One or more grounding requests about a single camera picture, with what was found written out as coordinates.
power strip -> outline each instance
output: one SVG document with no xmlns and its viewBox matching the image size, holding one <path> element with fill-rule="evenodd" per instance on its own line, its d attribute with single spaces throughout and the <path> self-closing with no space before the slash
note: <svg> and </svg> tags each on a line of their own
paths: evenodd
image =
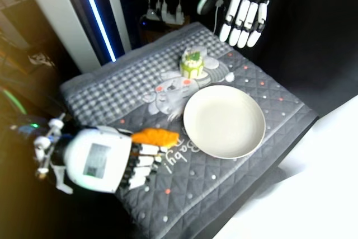
<svg viewBox="0 0 358 239">
<path fill-rule="evenodd" d="M 184 24 L 184 13 L 181 10 L 181 6 L 177 6 L 176 14 L 170 14 L 168 12 L 168 6 L 166 2 L 161 4 L 161 2 L 157 2 L 156 4 L 157 10 L 161 11 L 162 19 L 156 14 L 155 10 L 149 8 L 147 10 L 146 18 L 152 21 L 163 21 L 166 24 L 171 25 L 182 25 Z"/>
</svg>

green cable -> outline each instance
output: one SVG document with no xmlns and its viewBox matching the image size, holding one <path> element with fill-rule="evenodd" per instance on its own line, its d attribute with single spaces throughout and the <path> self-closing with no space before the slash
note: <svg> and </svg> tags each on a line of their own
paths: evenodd
<svg viewBox="0 0 358 239">
<path fill-rule="evenodd" d="M 17 106 L 17 108 L 20 110 L 21 113 L 27 114 L 23 105 L 20 103 L 20 101 L 16 97 L 14 97 L 14 95 L 12 93 L 10 93 L 8 90 L 5 90 L 5 89 L 2 89 L 2 91 Z"/>
</svg>

quilted fabric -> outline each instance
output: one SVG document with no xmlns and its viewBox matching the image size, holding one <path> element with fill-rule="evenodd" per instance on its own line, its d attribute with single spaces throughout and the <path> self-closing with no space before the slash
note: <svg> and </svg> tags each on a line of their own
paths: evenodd
<svg viewBox="0 0 358 239">
<path fill-rule="evenodd" d="M 248 93 L 264 112 L 266 135 L 250 156 L 221 160 L 204 154 L 189 140 L 182 118 L 170 121 L 172 111 L 153 110 L 150 106 L 155 103 L 146 103 L 146 94 L 163 83 L 161 74 L 177 70 L 182 52 L 192 45 L 206 46 L 210 56 L 228 67 L 230 79 L 211 84 L 230 85 Z M 185 27 L 135 56 L 127 59 L 127 65 L 113 65 L 106 74 L 69 81 L 63 92 L 81 124 L 107 124 L 132 131 L 156 127 L 180 133 L 177 145 L 167 152 L 163 165 L 146 186 L 116 192 L 148 238 L 194 237 L 257 180 L 316 117 L 200 24 Z"/>
</svg>

orange object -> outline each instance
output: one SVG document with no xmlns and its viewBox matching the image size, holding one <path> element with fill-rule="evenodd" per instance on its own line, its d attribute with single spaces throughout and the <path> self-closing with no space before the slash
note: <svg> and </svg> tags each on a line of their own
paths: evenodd
<svg viewBox="0 0 358 239">
<path fill-rule="evenodd" d="M 144 129 L 131 135 L 134 143 L 150 144 L 159 147 L 173 147 L 179 138 L 179 134 L 164 129 Z"/>
</svg>

round plate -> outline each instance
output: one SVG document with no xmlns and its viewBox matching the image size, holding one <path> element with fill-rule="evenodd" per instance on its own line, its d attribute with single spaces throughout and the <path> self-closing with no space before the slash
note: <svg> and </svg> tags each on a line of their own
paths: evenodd
<svg viewBox="0 0 358 239">
<path fill-rule="evenodd" d="M 230 86 L 195 93 L 184 110 L 184 126 L 193 143 L 217 158 L 250 154 L 265 135 L 265 117 L 254 99 Z"/>
</svg>

